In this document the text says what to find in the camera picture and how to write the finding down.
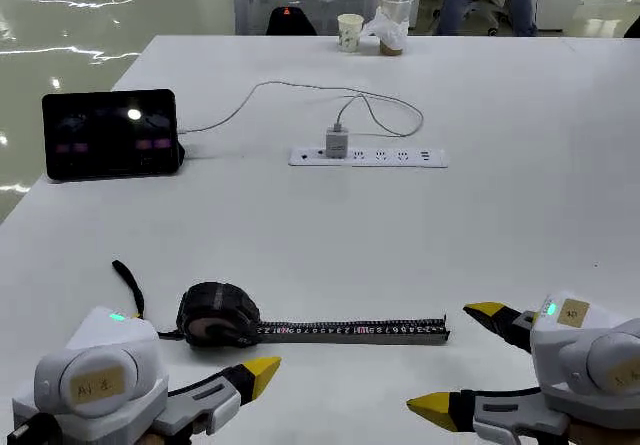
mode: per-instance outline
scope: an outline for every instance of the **power adapter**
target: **power adapter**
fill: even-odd
[[[349,151],[349,130],[340,122],[327,130],[325,154],[327,158],[344,159]]]

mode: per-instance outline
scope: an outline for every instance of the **black tablet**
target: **black tablet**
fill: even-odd
[[[54,180],[170,174],[184,156],[171,90],[47,95],[42,116]]]

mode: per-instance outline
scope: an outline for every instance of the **label sticker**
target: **label sticker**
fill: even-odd
[[[640,358],[627,360],[611,370],[609,383],[621,392],[640,387]]]
[[[569,327],[581,328],[588,311],[589,304],[587,302],[568,298],[564,301],[562,310],[560,310],[558,323]]]
[[[124,393],[124,368],[111,367],[71,379],[71,398],[75,405],[95,402]]]

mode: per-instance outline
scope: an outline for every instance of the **power strip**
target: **power strip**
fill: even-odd
[[[349,148],[347,158],[327,158],[324,148],[294,148],[289,165],[346,167],[420,167],[447,168],[444,150],[424,148]]]

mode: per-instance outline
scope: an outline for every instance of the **plastic cup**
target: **plastic cup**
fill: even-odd
[[[415,0],[380,0],[380,9],[387,18],[397,24],[403,24],[404,22],[409,22],[414,1]],[[402,54],[402,50],[394,50],[382,41],[380,42],[380,52],[385,55]]]
[[[340,34],[339,47],[343,52],[353,53],[360,45],[360,32],[364,18],[353,13],[345,13],[338,17],[338,30]]]

